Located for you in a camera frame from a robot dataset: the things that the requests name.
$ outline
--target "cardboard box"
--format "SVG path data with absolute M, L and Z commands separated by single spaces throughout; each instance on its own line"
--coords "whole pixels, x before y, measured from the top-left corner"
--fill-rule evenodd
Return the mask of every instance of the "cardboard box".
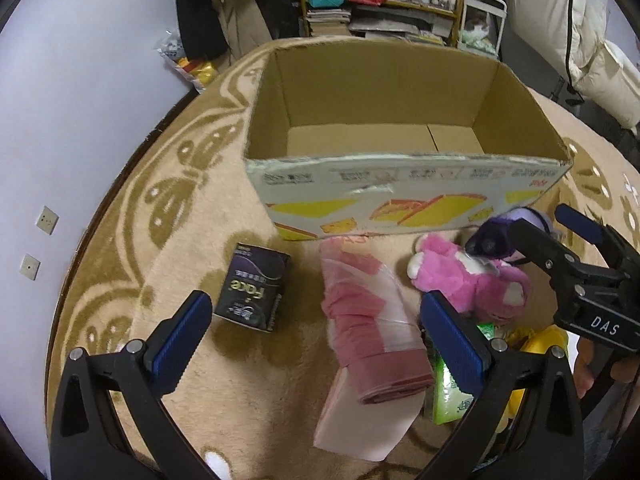
M 527 88 L 486 57 L 318 41 L 276 47 L 261 77 L 244 161 L 287 240 L 480 224 L 572 164 Z

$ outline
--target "stack of books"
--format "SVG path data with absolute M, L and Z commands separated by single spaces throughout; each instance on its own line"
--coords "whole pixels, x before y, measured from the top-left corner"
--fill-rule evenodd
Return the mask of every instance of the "stack of books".
M 350 19 L 349 9 L 309 9 L 306 12 L 313 37 L 350 36 L 347 28 Z

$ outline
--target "electrical outlet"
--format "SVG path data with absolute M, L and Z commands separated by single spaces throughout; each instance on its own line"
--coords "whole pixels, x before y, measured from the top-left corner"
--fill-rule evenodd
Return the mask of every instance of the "electrical outlet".
M 36 260 L 30 254 L 25 254 L 22 259 L 22 265 L 20 266 L 20 273 L 25 275 L 30 280 L 36 279 L 36 274 L 40 268 L 40 262 Z
M 58 222 L 58 218 L 58 215 L 56 215 L 47 206 L 44 206 L 42 208 L 42 213 L 40 213 L 40 216 L 38 217 L 36 225 L 44 232 L 46 232 L 46 234 L 50 235 L 53 232 L 53 228 L 56 226 L 56 223 Z

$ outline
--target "silver screw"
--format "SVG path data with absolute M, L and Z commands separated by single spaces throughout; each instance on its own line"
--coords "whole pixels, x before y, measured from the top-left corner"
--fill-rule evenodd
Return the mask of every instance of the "silver screw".
M 500 339 L 499 337 L 491 339 L 491 348 L 497 352 L 504 352 L 508 347 L 504 339 Z
M 553 345 L 551 347 L 551 354 L 553 355 L 553 357 L 562 359 L 564 357 L 564 350 L 562 350 L 558 345 Z
M 82 357 L 83 353 L 84 350 L 82 350 L 80 347 L 74 348 L 71 352 L 69 352 L 69 359 L 71 359 L 72 361 L 78 361 L 78 359 Z
M 127 346 L 125 348 L 130 354 L 135 354 L 136 352 L 140 352 L 143 346 L 144 343 L 140 341 L 140 339 L 132 339 L 127 343 Z

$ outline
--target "pink stuffed animal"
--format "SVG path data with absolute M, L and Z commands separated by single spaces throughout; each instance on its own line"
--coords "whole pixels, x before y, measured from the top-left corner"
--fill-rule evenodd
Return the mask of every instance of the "pink stuffed animal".
M 523 312 L 531 283 L 521 269 L 469 256 L 433 234 L 419 238 L 416 251 L 407 267 L 414 286 L 423 292 L 440 290 L 460 314 L 502 325 Z

